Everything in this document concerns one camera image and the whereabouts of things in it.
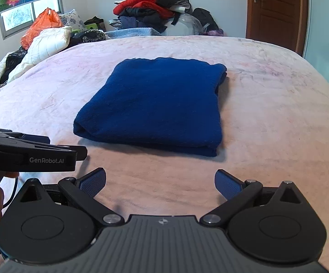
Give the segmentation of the orange plastic bag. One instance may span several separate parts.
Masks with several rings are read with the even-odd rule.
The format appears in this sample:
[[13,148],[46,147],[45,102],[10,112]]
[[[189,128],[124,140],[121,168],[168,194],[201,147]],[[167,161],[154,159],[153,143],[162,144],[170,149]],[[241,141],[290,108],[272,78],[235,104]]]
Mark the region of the orange plastic bag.
[[33,22],[30,28],[21,38],[21,46],[28,50],[33,39],[37,37],[43,30],[48,28],[60,28],[63,23],[55,10],[46,8]]

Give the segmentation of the dark clothes pile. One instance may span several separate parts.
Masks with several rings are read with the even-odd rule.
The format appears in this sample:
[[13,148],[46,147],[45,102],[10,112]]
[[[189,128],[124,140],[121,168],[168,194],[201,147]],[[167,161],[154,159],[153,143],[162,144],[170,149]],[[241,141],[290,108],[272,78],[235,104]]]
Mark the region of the dark clothes pile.
[[[218,26],[208,10],[203,8],[193,8],[189,0],[157,0],[157,5],[172,11],[174,17],[179,17],[180,14],[190,14],[194,16],[202,24],[202,35],[225,35],[224,31]],[[164,20],[155,10],[141,8],[126,8],[119,15],[116,15],[116,17],[117,19],[111,21],[110,25],[119,30],[127,28],[153,28],[161,35],[166,30],[165,24],[167,21],[174,18],[172,17],[168,20]]]

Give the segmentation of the black leopard print garment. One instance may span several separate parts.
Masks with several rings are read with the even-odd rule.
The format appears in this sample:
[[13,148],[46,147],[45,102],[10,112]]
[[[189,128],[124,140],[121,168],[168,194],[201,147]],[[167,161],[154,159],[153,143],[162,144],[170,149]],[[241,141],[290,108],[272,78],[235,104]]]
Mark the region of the black leopard print garment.
[[83,43],[95,43],[105,40],[106,35],[104,31],[91,29],[82,31],[80,33],[72,33],[67,47],[71,48]]

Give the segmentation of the brown wooden door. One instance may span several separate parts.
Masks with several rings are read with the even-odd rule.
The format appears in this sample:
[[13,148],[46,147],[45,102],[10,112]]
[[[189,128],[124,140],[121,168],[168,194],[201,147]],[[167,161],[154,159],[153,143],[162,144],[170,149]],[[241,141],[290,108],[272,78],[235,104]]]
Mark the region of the brown wooden door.
[[248,39],[271,43],[302,55],[309,0],[247,0]]

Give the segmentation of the light blue folded blanket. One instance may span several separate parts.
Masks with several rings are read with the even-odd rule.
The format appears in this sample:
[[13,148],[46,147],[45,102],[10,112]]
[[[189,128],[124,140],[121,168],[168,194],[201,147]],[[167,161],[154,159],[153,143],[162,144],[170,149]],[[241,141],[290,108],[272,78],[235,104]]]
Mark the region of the light blue folded blanket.
[[137,36],[161,36],[153,28],[127,28],[122,30],[113,30],[105,32],[106,39],[130,38]]

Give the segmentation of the white floral cushion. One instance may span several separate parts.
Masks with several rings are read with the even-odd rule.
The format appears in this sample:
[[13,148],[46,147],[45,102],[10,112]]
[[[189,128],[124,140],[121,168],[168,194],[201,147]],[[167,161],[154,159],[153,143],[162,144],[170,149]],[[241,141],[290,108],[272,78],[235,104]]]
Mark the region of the white floral cushion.
[[78,31],[86,31],[87,28],[80,18],[79,14],[75,9],[66,12],[64,14],[59,14],[59,18],[61,19],[61,22],[66,27],[71,27],[73,30]]

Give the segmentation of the white quilted pillow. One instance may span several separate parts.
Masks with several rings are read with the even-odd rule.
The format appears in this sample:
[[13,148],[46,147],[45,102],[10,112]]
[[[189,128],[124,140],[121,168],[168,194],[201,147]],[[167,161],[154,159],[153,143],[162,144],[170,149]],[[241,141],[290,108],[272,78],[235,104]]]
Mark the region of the white quilted pillow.
[[[18,79],[38,63],[67,48],[71,33],[72,27],[69,26],[48,28],[41,31],[41,33],[33,39],[22,61],[9,73],[7,83]],[[8,52],[0,61],[0,80],[7,70],[8,64],[6,61],[10,55],[13,55],[13,53]]]

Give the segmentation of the red garment on pile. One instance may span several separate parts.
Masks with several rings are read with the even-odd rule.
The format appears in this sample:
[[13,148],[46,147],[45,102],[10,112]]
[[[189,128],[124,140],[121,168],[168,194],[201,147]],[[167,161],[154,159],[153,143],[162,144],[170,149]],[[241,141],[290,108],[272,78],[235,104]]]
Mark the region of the red garment on pile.
[[119,15],[126,8],[152,9],[155,10],[164,20],[174,17],[174,13],[172,11],[157,5],[157,0],[125,0],[113,9],[113,14]]

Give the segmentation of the blue knit sweater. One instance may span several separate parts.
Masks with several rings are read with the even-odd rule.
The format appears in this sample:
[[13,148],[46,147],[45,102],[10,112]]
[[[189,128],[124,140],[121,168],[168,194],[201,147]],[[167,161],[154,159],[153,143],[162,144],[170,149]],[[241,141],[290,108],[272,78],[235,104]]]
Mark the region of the blue knit sweater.
[[126,59],[79,110],[73,132],[95,142],[215,157],[226,73],[221,63],[195,59]]

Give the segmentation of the window with grey frame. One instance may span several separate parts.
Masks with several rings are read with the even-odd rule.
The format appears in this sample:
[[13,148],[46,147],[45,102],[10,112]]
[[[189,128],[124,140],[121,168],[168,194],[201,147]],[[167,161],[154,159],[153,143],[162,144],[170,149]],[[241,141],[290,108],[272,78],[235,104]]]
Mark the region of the window with grey frame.
[[46,8],[60,14],[63,12],[62,0],[36,0],[2,12],[0,29],[3,40],[28,29]]

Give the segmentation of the clear plastic bag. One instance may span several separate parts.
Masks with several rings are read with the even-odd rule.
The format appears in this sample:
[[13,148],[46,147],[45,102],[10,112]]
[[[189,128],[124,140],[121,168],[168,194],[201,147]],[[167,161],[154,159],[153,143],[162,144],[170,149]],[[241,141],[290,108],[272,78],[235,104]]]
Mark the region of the clear plastic bag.
[[165,24],[166,30],[162,33],[164,36],[191,36],[202,35],[203,27],[200,21],[190,14],[180,14]]

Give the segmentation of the pink floral bed sheet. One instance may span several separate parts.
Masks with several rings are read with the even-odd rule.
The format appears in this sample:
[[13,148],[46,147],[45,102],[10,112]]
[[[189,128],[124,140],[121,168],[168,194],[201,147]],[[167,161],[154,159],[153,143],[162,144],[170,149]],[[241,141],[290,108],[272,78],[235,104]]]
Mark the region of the pink floral bed sheet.
[[[84,141],[73,133],[78,111],[127,58],[172,57],[221,63],[223,142],[215,158]],[[224,169],[266,186],[293,181],[323,221],[321,256],[329,269],[329,84],[305,59],[272,44],[210,36],[147,36],[85,43],[31,68],[0,89],[0,128],[84,144],[75,176],[102,167],[108,182],[97,200],[123,216],[196,215],[222,196]]]

